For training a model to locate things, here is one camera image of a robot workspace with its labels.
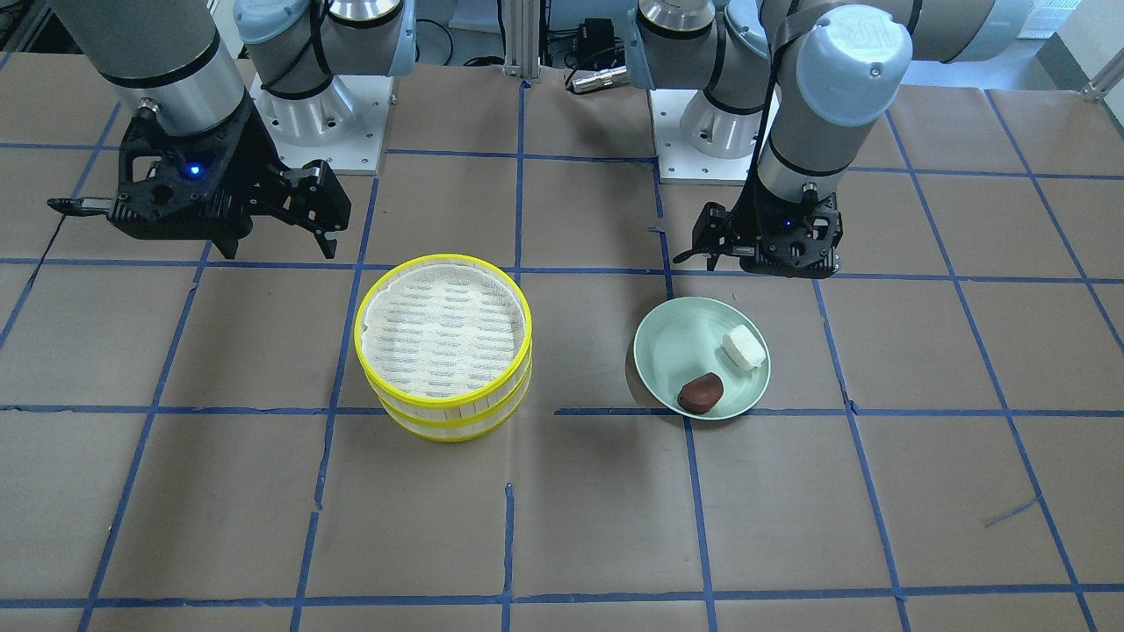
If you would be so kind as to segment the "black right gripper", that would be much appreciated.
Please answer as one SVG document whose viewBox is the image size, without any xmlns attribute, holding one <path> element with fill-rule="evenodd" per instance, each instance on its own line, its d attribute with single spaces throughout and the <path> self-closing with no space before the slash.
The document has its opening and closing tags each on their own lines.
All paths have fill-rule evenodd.
<svg viewBox="0 0 1124 632">
<path fill-rule="evenodd" d="M 158 121 L 157 103 L 140 101 L 118 148 L 118 187 L 109 197 L 51 197 L 54 211 L 105 216 L 133 240 L 212 241 L 234 258 L 268 213 L 312 234 L 334 259 L 338 233 L 348 229 L 352 204 L 326 161 L 273 169 L 273 145 L 256 106 L 242 94 L 216 127 L 173 136 Z"/>
</svg>

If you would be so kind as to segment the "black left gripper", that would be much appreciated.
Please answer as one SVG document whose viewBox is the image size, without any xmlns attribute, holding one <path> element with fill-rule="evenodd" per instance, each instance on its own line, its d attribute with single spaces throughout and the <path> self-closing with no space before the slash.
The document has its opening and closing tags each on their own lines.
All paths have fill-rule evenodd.
<svg viewBox="0 0 1124 632">
<path fill-rule="evenodd" d="M 715 271 L 722 258 L 738 258 L 741 269 L 751 276 L 826 279 L 839 272 L 842 235 L 835 193 L 821 197 L 810 188 L 791 204 L 752 180 L 733 211 L 720 204 L 703 206 L 691 247 L 676 255 L 674 263 L 701 255 L 706 270 Z M 751 255 L 747 249 L 753 249 Z"/>
</svg>

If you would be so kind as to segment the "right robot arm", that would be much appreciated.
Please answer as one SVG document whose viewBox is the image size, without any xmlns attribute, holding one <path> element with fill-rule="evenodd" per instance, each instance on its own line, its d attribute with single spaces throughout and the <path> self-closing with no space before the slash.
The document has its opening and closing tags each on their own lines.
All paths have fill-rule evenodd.
<svg viewBox="0 0 1124 632">
<path fill-rule="evenodd" d="M 256 65 L 250 93 L 198 1 L 53 1 L 97 72 L 132 111 L 109 197 L 52 197 L 65 216 L 102 216 L 133 240 L 209 241 L 236 256 L 257 216 L 312 234 L 333 259 L 352 204 L 330 161 L 278 148 L 362 139 L 346 76 L 406 75 L 416 63 L 413 1 L 236 1 Z"/>
</svg>

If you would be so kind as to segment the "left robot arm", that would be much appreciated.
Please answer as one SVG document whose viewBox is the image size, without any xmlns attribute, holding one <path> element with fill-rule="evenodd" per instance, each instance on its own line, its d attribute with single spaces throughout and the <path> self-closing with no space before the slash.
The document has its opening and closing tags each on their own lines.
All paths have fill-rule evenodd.
<svg viewBox="0 0 1124 632">
<path fill-rule="evenodd" d="M 707 115 L 756 137 L 731 207 L 706 204 L 680 263 L 723 256 L 759 276 L 839 271 L 839 181 L 894 103 L 912 61 L 986 61 L 1028 1 L 638 1 L 623 39 L 629 83 L 695 90 Z"/>
</svg>

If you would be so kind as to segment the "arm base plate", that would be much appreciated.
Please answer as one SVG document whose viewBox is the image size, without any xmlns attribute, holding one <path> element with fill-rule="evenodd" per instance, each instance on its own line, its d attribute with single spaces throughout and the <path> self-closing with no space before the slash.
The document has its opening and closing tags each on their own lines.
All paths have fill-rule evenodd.
<svg viewBox="0 0 1124 632">
<path fill-rule="evenodd" d="M 320 160 L 345 177 L 377 177 L 393 101 L 393 76 L 334 76 L 320 94 L 285 100 L 250 85 L 285 168 Z"/>
<path fill-rule="evenodd" d="M 720 111 L 700 90 L 650 91 L 659 183 L 742 186 L 779 101 L 776 90 L 761 128 L 761 112 Z"/>
</svg>

